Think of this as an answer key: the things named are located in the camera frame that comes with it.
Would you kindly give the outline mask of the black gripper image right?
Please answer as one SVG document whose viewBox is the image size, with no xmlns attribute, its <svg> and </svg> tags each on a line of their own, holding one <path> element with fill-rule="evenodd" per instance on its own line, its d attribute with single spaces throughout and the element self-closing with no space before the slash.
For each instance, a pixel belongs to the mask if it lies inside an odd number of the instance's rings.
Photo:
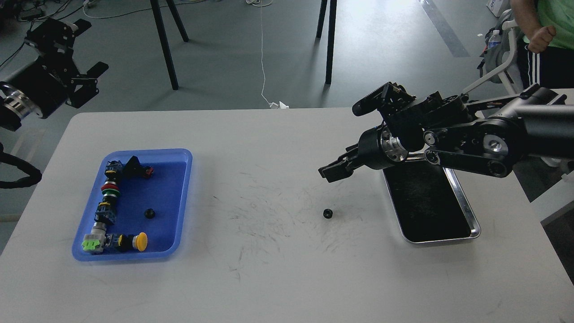
<svg viewBox="0 0 574 323">
<path fill-rule="evenodd" d="M 327 182 L 332 183 L 349 178 L 360 167 L 383 170 L 404 163 L 408 151 L 400 140 L 394 137 L 387 126 L 377 126 L 366 130 L 355 145 L 346 148 L 338 159 L 318 169 Z"/>
</svg>

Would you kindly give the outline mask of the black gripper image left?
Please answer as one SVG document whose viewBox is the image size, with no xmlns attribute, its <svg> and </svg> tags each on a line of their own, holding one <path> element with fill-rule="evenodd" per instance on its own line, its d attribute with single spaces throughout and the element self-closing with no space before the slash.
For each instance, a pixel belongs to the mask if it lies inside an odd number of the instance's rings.
<svg viewBox="0 0 574 323">
<path fill-rule="evenodd" d="M 74 41 L 90 27 L 84 19 L 69 23 L 49 18 L 26 33 L 25 44 L 39 57 L 2 80 L 1 119 L 47 119 L 60 106 L 79 109 L 99 93 L 98 78 L 108 64 L 99 61 L 85 74 L 74 76 Z"/>
</svg>

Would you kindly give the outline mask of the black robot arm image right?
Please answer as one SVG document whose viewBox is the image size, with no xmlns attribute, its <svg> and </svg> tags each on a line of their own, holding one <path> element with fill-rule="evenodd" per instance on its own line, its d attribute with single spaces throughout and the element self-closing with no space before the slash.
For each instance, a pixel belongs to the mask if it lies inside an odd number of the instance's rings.
<svg viewBox="0 0 574 323">
<path fill-rule="evenodd" d="M 387 82 L 352 106 L 355 116 L 377 111 L 382 123 L 318 172 L 332 183 L 367 166 L 383 170 L 425 160 L 497 178 L 525 156 L 573 159 L 573 106 L 567 96 L 539 84 L 517 95 L 465 102 L 439 92 L 422 100 Z"/>
</svg>

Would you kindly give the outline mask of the person's hand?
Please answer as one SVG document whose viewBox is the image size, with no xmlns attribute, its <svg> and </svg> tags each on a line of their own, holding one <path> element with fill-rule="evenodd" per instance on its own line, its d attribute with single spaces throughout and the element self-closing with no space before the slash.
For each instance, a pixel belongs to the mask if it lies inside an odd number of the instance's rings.
<svg viewBox="0 0 574 323">
<path fill-rule="evenodd" d="M 533 35 L 529 38 L 529 51 L 533 53 L 542 53 L 549 47 L 556 34 L 557 31 L 553 25 L 539 27 L 539 29 L 536 29 Z"/>
</svg>

